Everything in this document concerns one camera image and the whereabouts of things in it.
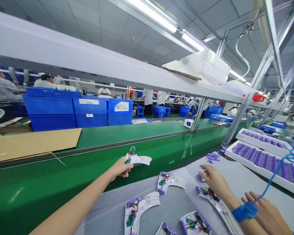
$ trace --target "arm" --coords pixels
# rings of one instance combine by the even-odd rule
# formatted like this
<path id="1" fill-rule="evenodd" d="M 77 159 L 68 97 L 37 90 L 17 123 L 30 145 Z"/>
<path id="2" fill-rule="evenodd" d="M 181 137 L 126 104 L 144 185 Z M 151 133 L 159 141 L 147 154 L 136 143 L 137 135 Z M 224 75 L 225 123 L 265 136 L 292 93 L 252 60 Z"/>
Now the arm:
<path id="1" fill-rule="evenodd" d="M 209 187 L 224 201 L 230 211 L 241 204 L 230 189 L 229 184 L 220 172 L 210 165 L 200 165 L 204 172 L 198 172 Z M 255 218 L 249 218 L 241 222 L 241 227 L 246 235 L 268 235 Z"/>
<path id="2" fill-rule="evenodd" d="M 131 168 L 133 165 L 124 164 L 124 157 L 121 157 L 87 188 L 43 221 L 30 235 L 73 235 L 107 185 L 119 174 L 128 177 L 126 170 Z"/>

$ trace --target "hose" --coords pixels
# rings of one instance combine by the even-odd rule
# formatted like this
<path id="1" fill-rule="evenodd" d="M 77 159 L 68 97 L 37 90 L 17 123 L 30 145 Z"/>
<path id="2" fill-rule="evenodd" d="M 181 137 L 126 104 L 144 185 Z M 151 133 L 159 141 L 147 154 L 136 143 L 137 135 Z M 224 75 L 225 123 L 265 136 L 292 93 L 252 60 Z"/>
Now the hose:
<path id="1" fill-rule="evenodd" d="M 242 55 L 242 53 L 239 51 L 238 49 L 238 42 L 240 40 L 240 38 L 242 37 L 243 35 L 241 35 L 238 39 L 237 39 L 237 42 L 236 42 L 236 45 L 235 45 L 235 49 L 236 49 L 236 52 L 238 53 L 238 55 L 244 60 L 244 62 L 247 64 L 247 72 L 242 76 L 242 77 L 245 77 L 249 71 L 251 70 L 251 65 L 249 64 L 248 60 Z"/>

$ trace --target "wire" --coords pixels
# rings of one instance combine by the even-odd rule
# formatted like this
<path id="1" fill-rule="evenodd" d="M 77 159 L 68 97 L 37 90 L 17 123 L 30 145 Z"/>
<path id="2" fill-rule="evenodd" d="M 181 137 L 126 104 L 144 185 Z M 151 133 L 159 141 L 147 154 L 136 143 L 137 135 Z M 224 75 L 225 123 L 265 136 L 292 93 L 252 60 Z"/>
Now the wire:
<path id="1" fill-rule="evenodd" d="M 291 163 L 294 163 L 294 149 L 290 150 L 290 154 L 286 155 L 286 157 L 283 157 L 280 161 L 280 164 L 278 166 L 278 168 L 276 169 L 275 173 L 273 174 L 273 176 L 271 177 L 271 179 L 269 180 L 268 182 L 268 185 L 267 187 L 265 188 L 264 192 L 262 193 L 262 195 L 260 195 L 254 202 L 253 204 L 255 204 L 256 202 L 258 202 L 265 194 L 266 192 L 268 191 L 270 185 L 272 184 L 273 182 L 273 179 L 275 178 L 275 176 L 278 174 L 278 172 L 281 170 L 281 167 L 283 165 L 283 161 L 284 160 L 288 160 L 289 162 Z"/>

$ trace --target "small electronic device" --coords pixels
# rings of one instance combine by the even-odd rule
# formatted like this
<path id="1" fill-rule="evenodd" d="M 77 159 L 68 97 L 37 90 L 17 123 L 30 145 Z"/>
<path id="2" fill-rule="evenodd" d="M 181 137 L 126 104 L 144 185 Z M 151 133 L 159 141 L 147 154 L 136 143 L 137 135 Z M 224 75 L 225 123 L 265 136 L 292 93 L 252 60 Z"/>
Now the small electronic device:
<path id="1" fill-rule="evenodd" d="M 184 235 L 211 235 L 210 225 L 198 211 L 194 211 L 183 216 L 180 220 L 180 225 Z"/>
<path id="2" fill-rule="evenodd" d="M 232 235 L 244 235 L 234 218 L 228 213 L 224 206 L 220 203 L 220 198 L 207 186 L 196 186 L 196 193 L 199 197 L 205 198 L 214 206 L 228 230 Z"/>
<path id="3" fill-rule="evenodd" d="M 150 165 L 151 160 L 152 160 L 151 157 L 137 155 L 136 148 L 132 146 L 130 151 L 125 156 L 124 163 L 125 164 L 142 163 L 145 165 Z"/>
<path id="4" fill-rule="evenodd" d="M 168 187 L 175 185 L 186 189 L 186 180 L 178 177 L 170 176 L 169 173 L 162 171 L 159 175 L 157 190 L 161 194 L 166 194 Z"/>
<path id="5" fill-rule="evenodd" d="M 135 197 L 129 200 L 125 206 L 124 234 L 138 235 L 141 215 L 149 208 L 157 205 L 160 205 L 158 192 L 150 193 L 142 199 Z"/>
<path id="6" fill-rule="evenodd" d="M 156 235 L 177 235 L 177 232 L 175 232 L 173 228 L 171 228 L 165 222 L 162 222 Z"/>

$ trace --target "white shelf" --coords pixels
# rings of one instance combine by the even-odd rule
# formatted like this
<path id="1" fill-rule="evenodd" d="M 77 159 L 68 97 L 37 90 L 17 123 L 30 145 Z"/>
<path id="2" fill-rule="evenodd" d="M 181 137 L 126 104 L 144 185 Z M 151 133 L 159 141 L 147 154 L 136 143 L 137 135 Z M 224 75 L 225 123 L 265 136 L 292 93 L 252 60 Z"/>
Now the white shelf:
<path id="1" fill-rule="evenodd" d="M 232 103 L 243 100 L 200 81 L 1 12 L 0 64 Z"/>

